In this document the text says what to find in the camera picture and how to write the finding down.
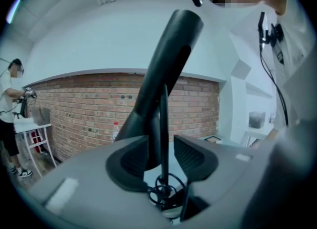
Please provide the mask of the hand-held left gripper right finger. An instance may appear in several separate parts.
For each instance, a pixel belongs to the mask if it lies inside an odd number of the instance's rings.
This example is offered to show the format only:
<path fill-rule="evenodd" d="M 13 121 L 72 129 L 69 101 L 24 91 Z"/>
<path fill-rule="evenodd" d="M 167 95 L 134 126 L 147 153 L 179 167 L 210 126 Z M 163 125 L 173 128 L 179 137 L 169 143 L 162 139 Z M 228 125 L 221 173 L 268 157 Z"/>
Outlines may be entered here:
<path fill-rule="evenodd" d="M 174 155 L 187 177 L 180 229 L 248 229 L 249 204 L 274 144 L 258 149 L 174 137 Z"/>

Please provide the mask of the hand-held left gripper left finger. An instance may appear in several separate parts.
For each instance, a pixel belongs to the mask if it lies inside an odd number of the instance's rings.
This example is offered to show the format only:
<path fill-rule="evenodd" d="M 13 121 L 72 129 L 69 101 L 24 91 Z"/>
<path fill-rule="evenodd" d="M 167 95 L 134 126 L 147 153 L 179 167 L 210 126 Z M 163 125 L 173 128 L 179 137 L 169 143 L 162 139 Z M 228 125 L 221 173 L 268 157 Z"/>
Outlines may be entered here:
<path fill-rule="evenodd" d="M 38 180 L 29 193 L 61 228 L 169 228 L 143 180 L 148 146 L 148 138 L 139 136 L 86 150 Z"/>

